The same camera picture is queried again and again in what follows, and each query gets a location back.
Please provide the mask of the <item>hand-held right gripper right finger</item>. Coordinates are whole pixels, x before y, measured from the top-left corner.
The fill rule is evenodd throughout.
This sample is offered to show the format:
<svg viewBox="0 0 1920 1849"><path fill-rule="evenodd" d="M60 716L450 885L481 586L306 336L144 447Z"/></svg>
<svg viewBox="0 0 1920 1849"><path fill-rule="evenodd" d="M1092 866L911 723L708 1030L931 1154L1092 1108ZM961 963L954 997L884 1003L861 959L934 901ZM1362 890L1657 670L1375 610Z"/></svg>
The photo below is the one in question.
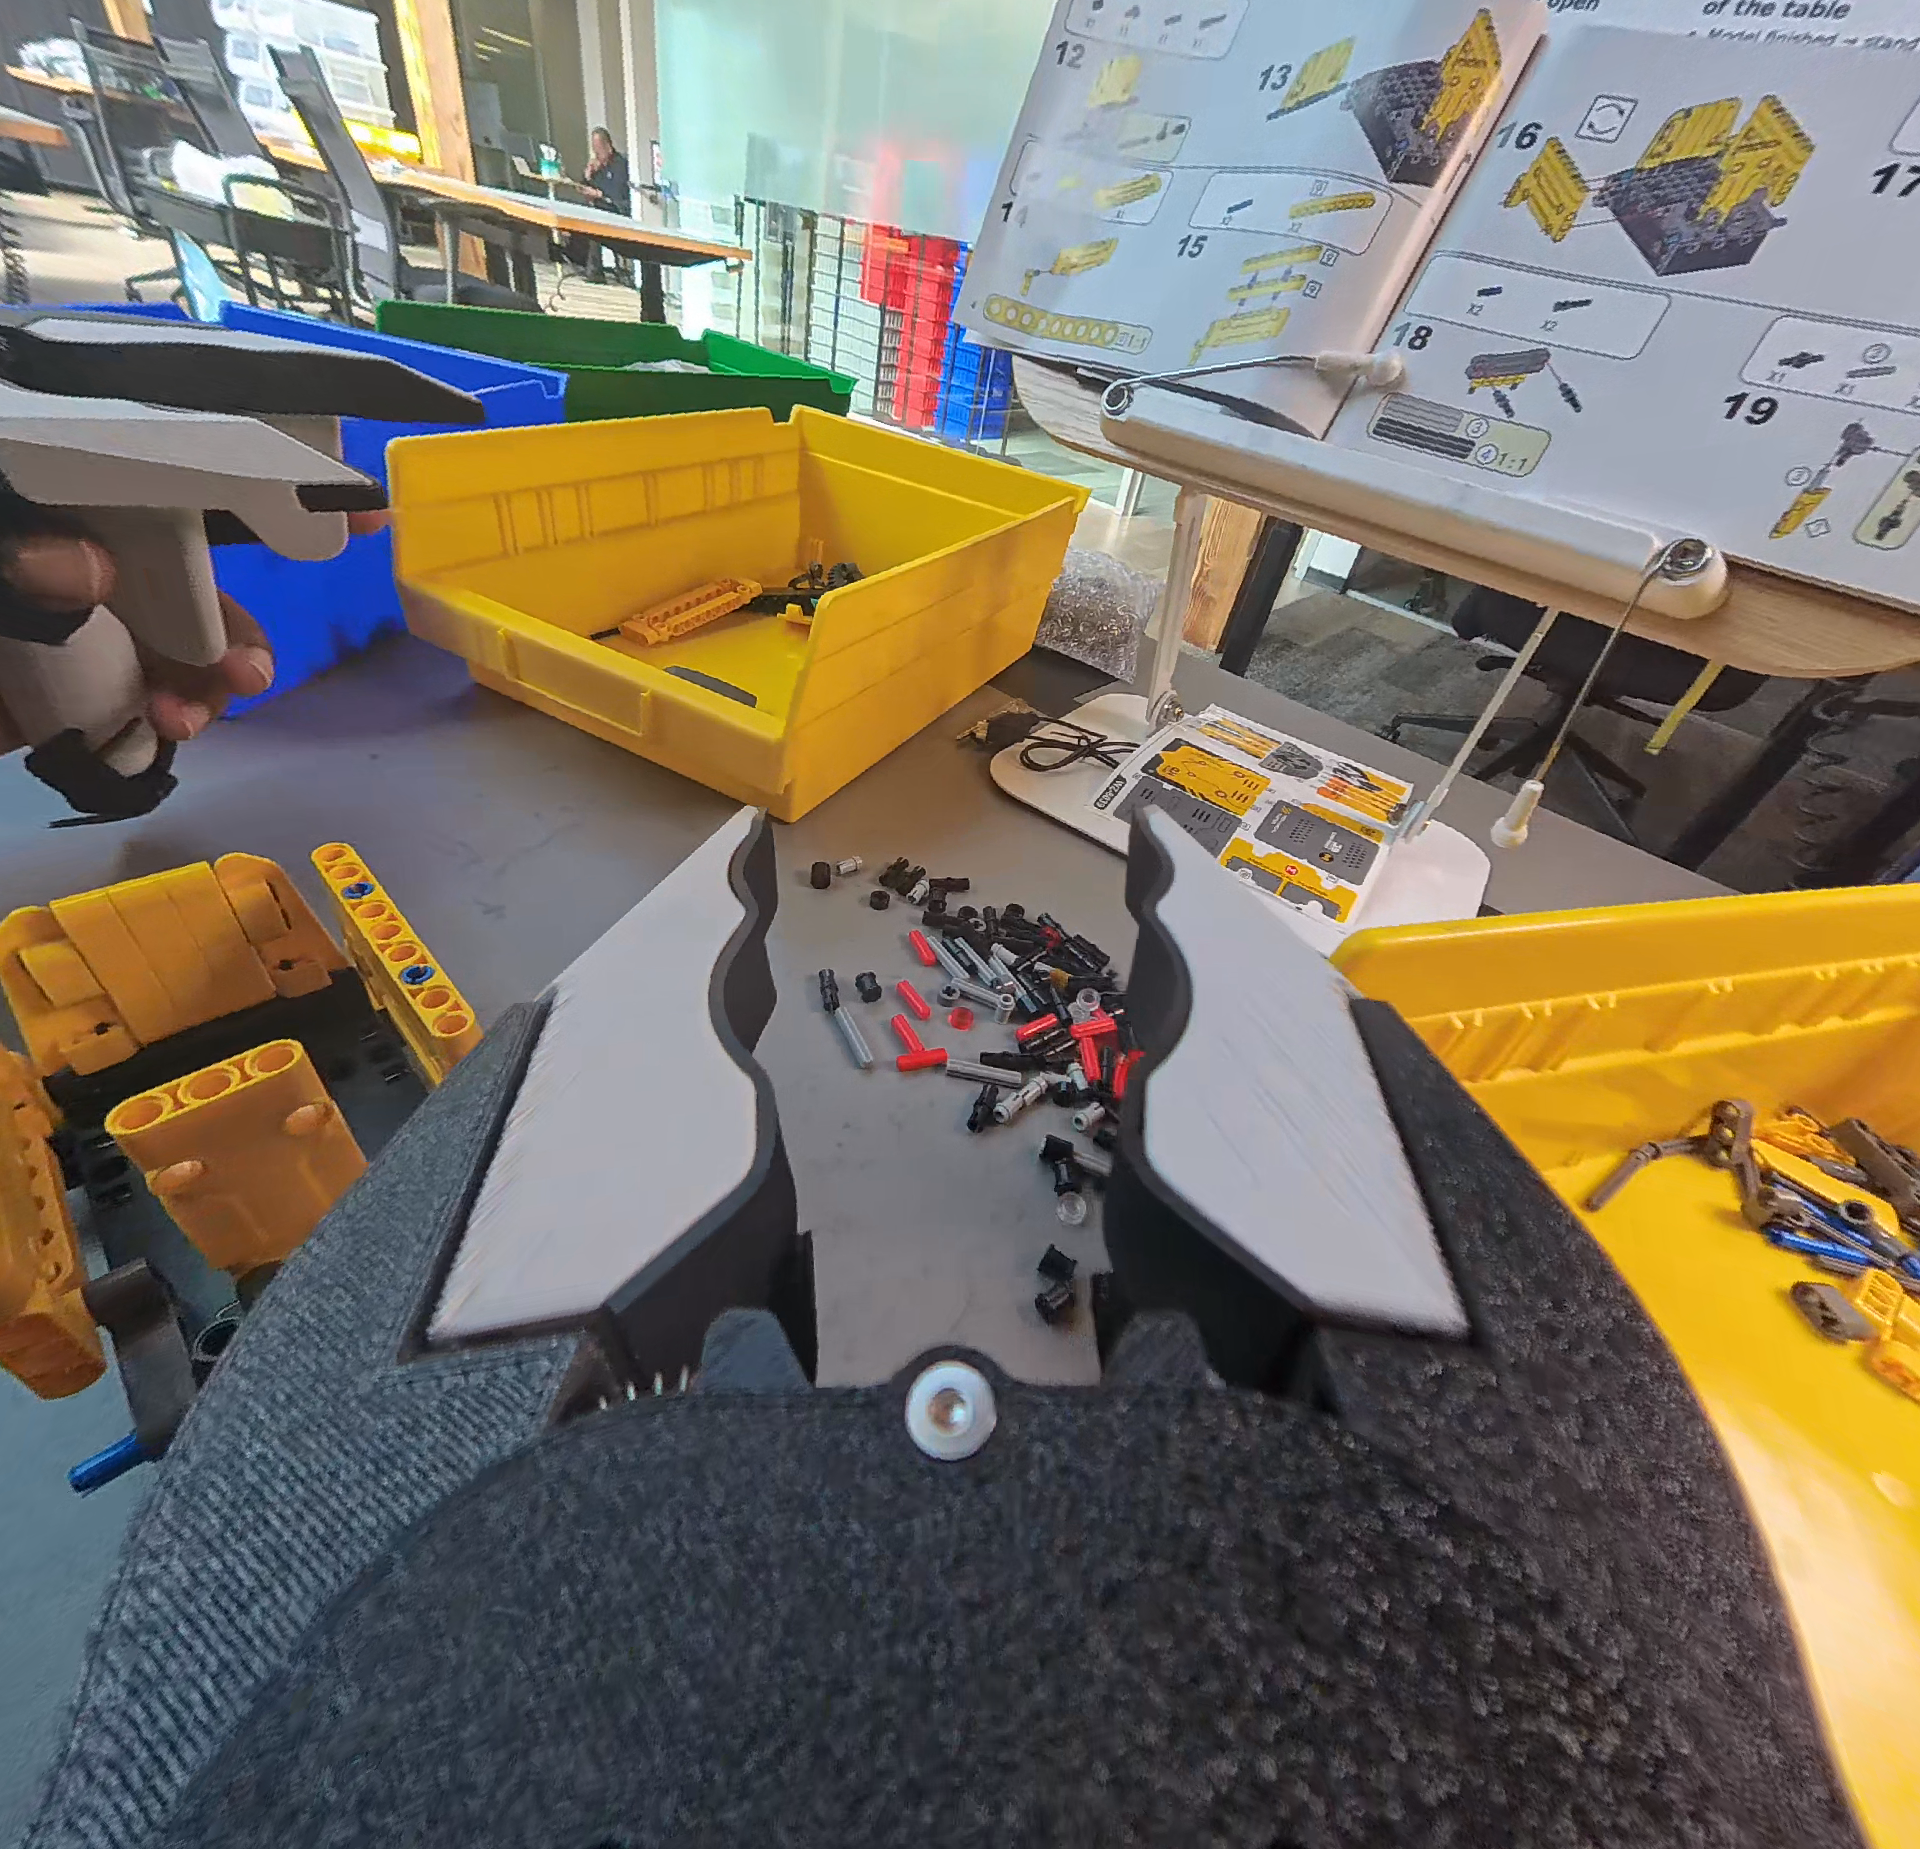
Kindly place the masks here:
<svg viewBox="0 0 1920 1849"><path fill-rule="evenodd" d="M1135 819L1125 901L1138 1062L1103 1198L1120 1297L1206 1341L1466 1341L1348 978L1170 810Z"/></svg>

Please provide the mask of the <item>clear bag of small parts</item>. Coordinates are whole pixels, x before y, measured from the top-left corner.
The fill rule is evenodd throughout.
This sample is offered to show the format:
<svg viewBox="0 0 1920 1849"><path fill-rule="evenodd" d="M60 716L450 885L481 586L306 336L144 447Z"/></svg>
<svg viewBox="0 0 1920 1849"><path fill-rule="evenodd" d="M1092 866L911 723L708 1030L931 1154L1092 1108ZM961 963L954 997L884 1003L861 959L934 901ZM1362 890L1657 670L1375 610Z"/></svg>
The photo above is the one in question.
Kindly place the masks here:
<svg viewBox="0 0 1920 1849"><path fill-rule="evenodd" d="M1163 601L1163 572L1070 545L1031 646L1127 684Z"/></svg>

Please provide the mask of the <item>black office chair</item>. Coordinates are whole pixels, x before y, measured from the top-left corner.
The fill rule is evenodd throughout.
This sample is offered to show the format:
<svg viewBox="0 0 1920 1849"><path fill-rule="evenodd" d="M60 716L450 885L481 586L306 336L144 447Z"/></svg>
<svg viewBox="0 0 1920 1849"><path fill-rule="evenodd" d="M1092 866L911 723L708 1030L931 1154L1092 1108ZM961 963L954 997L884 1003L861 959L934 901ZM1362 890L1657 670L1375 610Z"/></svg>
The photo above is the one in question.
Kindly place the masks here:
<svg viewBox="0 0 1920 1849"><path fill-rule="evenodd" d="M357 153L313 53L282 53L320 116L319 172L282 174L238 86L204 40L130 40L68 21L86 98L65 116L108 205L140 235L224 249L244 299L323 297L347 319L378 303L536 310L538 297L466 273L459 229L437 222L441 266L401 253L401 213Z"/></svg>

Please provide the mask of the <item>stack of red crates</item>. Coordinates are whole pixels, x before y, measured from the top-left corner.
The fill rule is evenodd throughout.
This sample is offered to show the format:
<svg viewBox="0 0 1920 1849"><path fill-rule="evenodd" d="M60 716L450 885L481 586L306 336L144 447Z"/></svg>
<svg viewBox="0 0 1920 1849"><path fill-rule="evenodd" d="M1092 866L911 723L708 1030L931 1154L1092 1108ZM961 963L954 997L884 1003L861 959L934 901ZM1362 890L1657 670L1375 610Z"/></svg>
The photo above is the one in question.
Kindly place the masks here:
<svg viewBox="0 0 1920 1849"><path fill-rule="evenodd" d="M937 421L962 266L961 240L865 225L856 287L879 308L872 411L911 433Z"/></svg>

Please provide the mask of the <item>partly built yellow lego model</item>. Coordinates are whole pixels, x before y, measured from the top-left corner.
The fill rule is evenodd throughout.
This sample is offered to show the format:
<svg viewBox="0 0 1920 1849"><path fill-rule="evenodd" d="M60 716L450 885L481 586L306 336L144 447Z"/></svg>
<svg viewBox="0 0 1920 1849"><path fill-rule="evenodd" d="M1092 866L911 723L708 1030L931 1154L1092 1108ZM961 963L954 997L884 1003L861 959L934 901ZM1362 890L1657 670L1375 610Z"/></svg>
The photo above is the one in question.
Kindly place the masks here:
<svg viewBox="0 0 1920 1849"><path fill-rule="evenodd" d="M108 1373L127 1432L91 1497L158 1461L255 1301L484 1041L474 1003L344 838L328 915L221 854L3 915L3 1373Z"/></svg>

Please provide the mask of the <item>pile of small lego pins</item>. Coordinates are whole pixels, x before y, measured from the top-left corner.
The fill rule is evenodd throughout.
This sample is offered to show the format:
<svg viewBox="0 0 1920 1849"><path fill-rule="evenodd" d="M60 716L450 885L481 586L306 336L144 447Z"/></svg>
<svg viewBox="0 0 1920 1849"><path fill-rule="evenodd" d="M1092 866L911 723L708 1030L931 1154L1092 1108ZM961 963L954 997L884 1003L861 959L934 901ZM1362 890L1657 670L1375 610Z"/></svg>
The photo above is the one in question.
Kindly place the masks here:
<svg viewBox="0 0 1920 1849"><path fill-rule="evenodd" d="M876 1128L900 1198L930 1199L954 1245L1015 1282L1040 1328L1101 1308L1101 1223L1138 1066L1112 952L1049 907L977 901L973 877L916 854L817 857L803 880L876 926L844 963L815 963L811 1003L900 1108Z"/></svg>

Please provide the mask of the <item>person's left hand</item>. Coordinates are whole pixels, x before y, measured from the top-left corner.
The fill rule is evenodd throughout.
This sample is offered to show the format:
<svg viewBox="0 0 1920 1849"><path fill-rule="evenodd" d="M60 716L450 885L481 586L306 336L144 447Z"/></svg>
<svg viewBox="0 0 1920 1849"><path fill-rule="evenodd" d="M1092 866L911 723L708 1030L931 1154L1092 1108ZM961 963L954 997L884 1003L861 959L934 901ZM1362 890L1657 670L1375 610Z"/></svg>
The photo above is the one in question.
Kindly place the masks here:
<svg viewBox="0 0 1920 1849"><path fill-rule="evenodd" d="M65 620L108 604L117 560L78 518L3 500L3 586L19 604ZM233 598L221 594L226 649L211 664L191 664L144 649L144 711L166 743L191 743L238 699L260 699L275 684L275 652Z"/></svg>

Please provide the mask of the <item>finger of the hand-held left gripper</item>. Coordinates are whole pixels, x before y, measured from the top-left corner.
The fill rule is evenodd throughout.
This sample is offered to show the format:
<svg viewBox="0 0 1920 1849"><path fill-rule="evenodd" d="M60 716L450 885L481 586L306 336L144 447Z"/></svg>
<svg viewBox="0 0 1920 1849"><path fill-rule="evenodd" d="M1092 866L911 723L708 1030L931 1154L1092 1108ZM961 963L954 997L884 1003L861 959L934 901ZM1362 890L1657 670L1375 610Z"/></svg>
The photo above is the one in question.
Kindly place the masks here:
<svg viewBox="0 0 1920 1849"><path fill-rule="evenodd" d="M175 411L484 423L478 395L389 354L121 316L6 310L3 380Z"/></svg>
<svg viewBox="0 0 1920 1849"><path fill-rule="evenodd" d="M255 419L3 383L3 484L39 507L221 518L285 558L320 560L388 493Z"/></svg>

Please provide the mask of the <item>yellow plastic storage bin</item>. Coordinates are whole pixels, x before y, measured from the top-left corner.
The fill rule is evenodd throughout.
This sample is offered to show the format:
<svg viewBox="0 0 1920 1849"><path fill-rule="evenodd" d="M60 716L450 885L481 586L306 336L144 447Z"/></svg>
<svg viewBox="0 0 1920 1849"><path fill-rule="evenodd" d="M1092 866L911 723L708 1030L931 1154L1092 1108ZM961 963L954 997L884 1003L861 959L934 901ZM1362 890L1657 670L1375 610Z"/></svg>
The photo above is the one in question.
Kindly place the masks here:
<svg viewBox="0 0 1920 1849"><path fill-rule="evenodd" d="M1084 488L829 411L688 411L388 450L413 636L478 687L795 822L1019 661ZM588 633L716 576L864 579L811 627Z"/></svg>
<svg viewBox="0 0 1920 1849"><path fill-rule="evenodd" d="M1699 1164L1579 1198L1714 1098L1918 1150L1918 888L1375 928L1337 967L1421 1035L1603 1245L1738 1474L1870 1846L1918 1846L1918 1402L1812 1330L1812 1269Z"/></svg>

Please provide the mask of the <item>white book stand with stickers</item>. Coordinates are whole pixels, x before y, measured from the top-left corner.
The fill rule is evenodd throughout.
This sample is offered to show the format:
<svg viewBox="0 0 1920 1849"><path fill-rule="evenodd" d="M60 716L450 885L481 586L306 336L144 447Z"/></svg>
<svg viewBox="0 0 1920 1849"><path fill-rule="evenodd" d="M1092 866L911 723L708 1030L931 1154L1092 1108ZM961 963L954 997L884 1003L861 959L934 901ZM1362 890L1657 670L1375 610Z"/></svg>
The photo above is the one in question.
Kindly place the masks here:
<svg viewBox="0 0 1920 1849"><path fill-rule="evenodd" d="M1147 389L1121 419L1105 419L1101 395L1112 380L1048 357L1014 360L1014 386L1031 421L1075 453L1518 594L1550 620L1619 620L1666 543L1703 540L1689 525L1475 484L1434 458L1396 462L1312 442L1250 421L1244 403ZM1662 852L1689 870L1829 736L1850 736L1874 721L1918 721L1918 694L1874 688L1888 670L1918 668L1910 609L1822 590L1705 543L1721 551L1723 569L1708 569L1691 590L1649 590L1628 628L1708 664L1809 688Z"/></svg>

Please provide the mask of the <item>metal spring clip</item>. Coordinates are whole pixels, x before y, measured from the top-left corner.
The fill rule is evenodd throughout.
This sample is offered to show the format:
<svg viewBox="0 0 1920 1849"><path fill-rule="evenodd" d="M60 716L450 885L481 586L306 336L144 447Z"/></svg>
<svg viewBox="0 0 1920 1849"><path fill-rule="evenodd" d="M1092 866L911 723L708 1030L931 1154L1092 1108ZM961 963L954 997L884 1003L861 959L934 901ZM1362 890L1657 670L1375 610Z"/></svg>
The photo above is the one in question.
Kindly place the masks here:
<svg viewBox="0 0 1920 1849"><path fill-rule="evenodd" d="M1691 590L1708 579L1708 569L1723 569L1723 558L1705 540L1673 540L1646 564L1633 594L1628 598L1622 618L1613 620L1610 633L1596 652L1596 661L1588 670L1582 684L1578 687L1568 711L1563 714L1563 723L1551 732L1546 755L1538 760L1535 773L1518 785L1513 808L1489 826L1489 838L1499 852L1527 844L1527 828L1546 795L1550 770L1558 760L1563 746L1568 743L1568 732L1578 714L1590 700L1596 679L1603 675L1619 638L1628 633L1629 620L1643 609L1646 593L1655 586Z"/></svg>
<svg viewBox="0 0 1920 1849"><path fill-rule="evenodd" d="M1375 391L1393 389L1406 374L1406 360L1396 352L1319 348L1319 352L1239 354L1235 360L1213 360L1213 366L1174 369L1163 374L1120 377L1103 389L1101 411L1105 419L1121 419L1130 407L1130 403L1147 389L1213 399L1206 389L1201 389L1201 383L1213 383L1218 377L1235 377L1235 374L1250 374L1250 371L1275 371L1275 369L1292 369L1292 371L1305 371L1316 377L1342 377Z"/></svg>

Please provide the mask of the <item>stack of blue crates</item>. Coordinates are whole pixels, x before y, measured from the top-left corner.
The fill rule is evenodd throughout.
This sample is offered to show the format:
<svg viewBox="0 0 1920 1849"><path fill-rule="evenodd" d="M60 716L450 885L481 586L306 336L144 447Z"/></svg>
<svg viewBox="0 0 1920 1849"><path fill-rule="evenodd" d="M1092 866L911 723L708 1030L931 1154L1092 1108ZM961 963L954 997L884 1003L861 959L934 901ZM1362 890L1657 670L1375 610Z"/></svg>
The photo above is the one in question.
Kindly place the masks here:
<svg viewBox="0 0 1920 1849"><path fill-rule="evenodd" d="M937 266L937 283L926 303L934 383L931 433L951 447L998 450L1014 411L1014 354L970 336L954 316L970 269L970 245L941 238Z"/></svg>

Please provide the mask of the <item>green plastic storage bin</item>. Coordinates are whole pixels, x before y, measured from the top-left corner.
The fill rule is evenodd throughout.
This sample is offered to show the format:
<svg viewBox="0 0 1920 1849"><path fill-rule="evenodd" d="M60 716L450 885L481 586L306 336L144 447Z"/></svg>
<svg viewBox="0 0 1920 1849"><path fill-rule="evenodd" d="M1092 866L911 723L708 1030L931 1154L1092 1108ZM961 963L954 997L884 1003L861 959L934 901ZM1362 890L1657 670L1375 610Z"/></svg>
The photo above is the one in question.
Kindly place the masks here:
<svg viewBox="0 0 1920 1849"><path fill-rule="evenodd" d="M379 303L378 330L410 344L497 354L563 374L563 421L632 421L688 411L795 407L847 414L856 380L720 330L505 310L446 303Z"/></svg>

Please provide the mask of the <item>wooden work table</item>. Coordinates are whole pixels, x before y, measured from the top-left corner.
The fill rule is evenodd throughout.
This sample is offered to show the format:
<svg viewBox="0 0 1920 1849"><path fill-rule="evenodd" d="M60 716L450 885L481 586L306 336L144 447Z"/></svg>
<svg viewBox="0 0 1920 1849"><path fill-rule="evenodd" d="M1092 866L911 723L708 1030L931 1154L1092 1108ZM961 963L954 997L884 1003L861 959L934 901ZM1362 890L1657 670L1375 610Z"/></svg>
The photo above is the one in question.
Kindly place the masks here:
<svg viewBox="0 0 1920 1849"><path fill-rule="evenodd" d="M741 243L708 240L626 214L614 214L586 201L536 199L474 182L455 182L426 172L419 162L393 162L351 153L333 164L313 144L270 140L269 153L286 172L323 172L344 195L369 192L393 222L400 214L430 218L441 256L441 299L459 303L459 283L512 287L515 297L536 303L538 283L532 266L550 249L563 249L563 240L582 238L610 249L617 262L635 269L641 321L664 323L664 273L688 269L733 269L737 273L755 262Z"/></svg>

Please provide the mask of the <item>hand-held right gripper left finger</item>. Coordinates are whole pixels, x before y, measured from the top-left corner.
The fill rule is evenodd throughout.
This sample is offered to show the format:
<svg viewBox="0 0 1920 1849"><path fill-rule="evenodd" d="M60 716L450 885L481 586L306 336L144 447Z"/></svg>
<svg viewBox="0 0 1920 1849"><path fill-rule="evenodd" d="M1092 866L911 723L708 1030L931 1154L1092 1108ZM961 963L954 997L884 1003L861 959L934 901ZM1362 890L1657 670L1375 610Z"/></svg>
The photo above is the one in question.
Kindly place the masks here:
<svg viewBox="0 0 1920 1849"><path fill-rule="evenodd" d="M729 1308L798 1337L798 1192L758 1061L777 910L772 822L741 808L550 984L430 1344L701 1346Z"/></svg>

